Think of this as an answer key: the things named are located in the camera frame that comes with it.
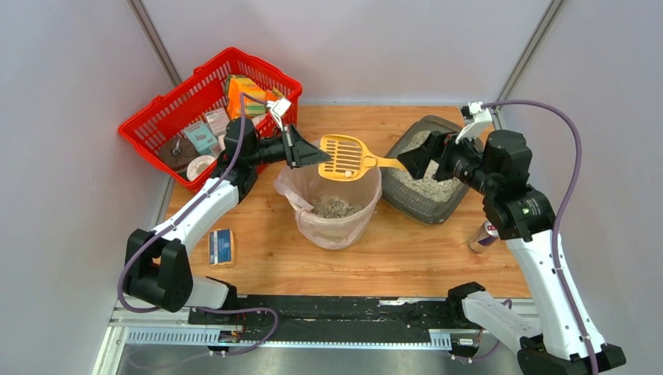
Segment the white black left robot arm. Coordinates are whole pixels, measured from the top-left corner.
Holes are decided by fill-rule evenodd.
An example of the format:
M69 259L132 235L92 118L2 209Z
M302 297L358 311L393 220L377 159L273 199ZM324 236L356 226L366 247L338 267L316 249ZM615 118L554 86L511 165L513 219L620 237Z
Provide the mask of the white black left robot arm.
M261 138L251 120L232 120L224 144L210 178L182 209L151 230L135 230L127 239L117 285L118 301L125 309L134 313L221 309L231 285L193 276L189 256L194 247L251 192L259 166L284 161L290 168L301 168L331 158L294 125Z

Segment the yellow litter scoop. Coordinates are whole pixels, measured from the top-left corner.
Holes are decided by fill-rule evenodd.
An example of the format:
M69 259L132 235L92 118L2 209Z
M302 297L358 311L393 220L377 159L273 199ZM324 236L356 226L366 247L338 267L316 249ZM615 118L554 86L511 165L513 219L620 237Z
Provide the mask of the yellow litter scoop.
M318 174L326 180L352 182L380 167L405 170L397 159L376 156L365 143L348 135L326 134L320 139L320 149L331 156L330 162L318 165ZM346 171L353 175L346 178Z

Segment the white bin with bag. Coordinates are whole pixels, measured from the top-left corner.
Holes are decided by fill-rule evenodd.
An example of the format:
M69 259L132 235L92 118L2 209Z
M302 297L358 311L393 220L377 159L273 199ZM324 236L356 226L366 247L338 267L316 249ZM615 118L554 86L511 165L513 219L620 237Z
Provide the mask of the white bin with bag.
M322 178L316 166L285 167L274 188L295 213L299 232L314 245L340 250L363 236L382 197L382 175L370 170L359 180L338 182Z

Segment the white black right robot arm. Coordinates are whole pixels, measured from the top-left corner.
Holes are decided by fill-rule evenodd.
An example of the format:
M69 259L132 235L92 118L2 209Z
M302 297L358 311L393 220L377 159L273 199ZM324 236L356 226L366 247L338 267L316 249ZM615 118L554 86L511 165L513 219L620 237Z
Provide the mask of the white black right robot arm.
M456 318L491 332L524 374L598 374L625 364L622 348L604 340L568 274L554 209L529 183L532 152L522 134L495 130L479 151L458 133L433 131L397 159L416 180L437 163L437 181L456 178L482 195L486 218L517 259L539 321L529 323L474 282L450 289Z

